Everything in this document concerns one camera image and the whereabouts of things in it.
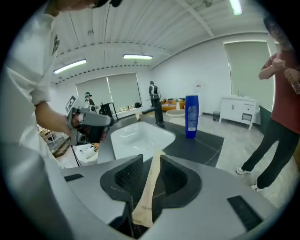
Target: white sink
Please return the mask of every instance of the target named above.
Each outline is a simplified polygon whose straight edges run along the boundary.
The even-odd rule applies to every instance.
[[[143,159],[153,157],[175,140],[175,134],[146,122],[137,122],[114,131],[111,135],[116,159],[143,154]]]

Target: faucet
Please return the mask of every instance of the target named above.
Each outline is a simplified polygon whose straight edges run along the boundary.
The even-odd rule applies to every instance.
[[[162,127],[163,125],[165,125],[164,117],[163,117],[163,109],[161,107],[161,102],[159,101],[159,98],[153,99],[153,107],[148,110],[142,111],[142,114],[145,115],[145,114],[153,112],[153,111],[155,113],[156,124],[159,127]]]

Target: white shirt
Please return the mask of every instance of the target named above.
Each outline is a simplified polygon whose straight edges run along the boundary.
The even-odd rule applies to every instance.
[[[49,86],[59,44],[54,22],[48,14],[29,20],[9,51],[0,88],[0,141],[18,143],[49,158],[54,156],[38,134],[35,105],[50,101]]]

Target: trash can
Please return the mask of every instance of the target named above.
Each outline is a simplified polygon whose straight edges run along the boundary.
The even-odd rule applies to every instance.
[[[212,115],[212,119],[214,121],[219,121],[220,120],[220,112],[214,112]]]

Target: person in white shirt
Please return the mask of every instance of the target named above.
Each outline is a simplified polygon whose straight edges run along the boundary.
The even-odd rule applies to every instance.
[[[108,0],[50,0],[42,12],[35,14],[13,43],[1,73],[0,141],[18,143],[53,158],[39,136],[37,124],[55,132],[71,134],[67,117],[55,112],[50,101],[49,85],[57,56],[59,37],[55,17],[60,12],[97,8]],[[112,0],[117,7],[122,0]],[[78,116],[72,119],[78,125]]]

